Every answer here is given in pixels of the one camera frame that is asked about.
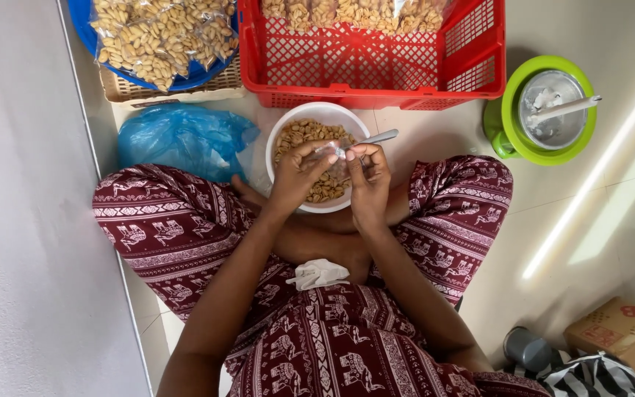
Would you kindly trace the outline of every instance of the red plastic crate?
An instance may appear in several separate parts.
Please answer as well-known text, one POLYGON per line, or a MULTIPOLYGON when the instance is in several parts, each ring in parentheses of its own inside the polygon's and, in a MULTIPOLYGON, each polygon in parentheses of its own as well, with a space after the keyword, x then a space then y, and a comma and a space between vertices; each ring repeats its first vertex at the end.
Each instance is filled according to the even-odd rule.
POLYGON ((292 32, 259 0, 238 9, 241 79, 264 107, 444 110, 504 93, 504 0, 458 0, 438 33, 392 37, 346 23, 292 32))

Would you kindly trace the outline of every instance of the wall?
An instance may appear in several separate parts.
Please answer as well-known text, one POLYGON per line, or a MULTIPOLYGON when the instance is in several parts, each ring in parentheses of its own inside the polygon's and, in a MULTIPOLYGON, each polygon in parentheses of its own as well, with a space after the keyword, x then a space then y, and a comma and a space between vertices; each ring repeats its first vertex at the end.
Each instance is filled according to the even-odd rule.
POLYGON ((54 1, 0 0, 0 396, 147 396, 54 1))

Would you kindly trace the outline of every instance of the black and white striped bag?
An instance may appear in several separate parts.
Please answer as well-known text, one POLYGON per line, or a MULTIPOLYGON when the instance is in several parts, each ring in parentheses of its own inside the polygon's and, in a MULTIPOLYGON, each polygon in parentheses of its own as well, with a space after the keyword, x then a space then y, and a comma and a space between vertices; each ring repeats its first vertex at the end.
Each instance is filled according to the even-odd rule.
POLYGON ((554 351, 551 365, 541 372, 518 365, 505 372, 538 381, 554 397, 635 396, 635 372, 605 352, 570 360, 567 353, 554 351))

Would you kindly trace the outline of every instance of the green bucket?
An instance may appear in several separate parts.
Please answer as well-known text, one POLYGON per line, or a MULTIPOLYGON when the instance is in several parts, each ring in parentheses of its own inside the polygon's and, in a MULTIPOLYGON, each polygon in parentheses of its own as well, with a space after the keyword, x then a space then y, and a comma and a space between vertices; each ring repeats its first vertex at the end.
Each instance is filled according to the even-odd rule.
POLYGON ((521 129, 517 117, 521 92, 532 77, 549 70, 568 73, 580 83, 586 96, 594 95, 594 89, 587 76, 577 65, 567 59, 552 55, 542 55, 529 59, 511 76, 506 85, 504 96, 489 101, 484 109, 482 127, 500 158, 525 158, 539 165, 559 165, 578 155, 592 138, 597 122, 596 107, 587 109, 587 123, 582 133, 566 148, 543 149, 528 139, 521 129))

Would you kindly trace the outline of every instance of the cardboard box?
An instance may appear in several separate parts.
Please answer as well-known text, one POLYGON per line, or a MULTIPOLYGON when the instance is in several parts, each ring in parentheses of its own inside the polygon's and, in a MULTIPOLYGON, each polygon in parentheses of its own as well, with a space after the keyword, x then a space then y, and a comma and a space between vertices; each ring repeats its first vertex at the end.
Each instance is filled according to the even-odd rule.
POLYGON ((615 297, 567 327, 564 332, 573 355, 604 350, 635 371, 635 304, 615 297))
POLYGON ((238 53, 232 62, 212 80, 184 91, 162 93, 137 86, 105 67, 100 68, 100 80, 106 99, 125 110, 138 110, 163 103, 200 103, 208 100, 240 98, 247 93, 239 73, 240 56, 238 53))

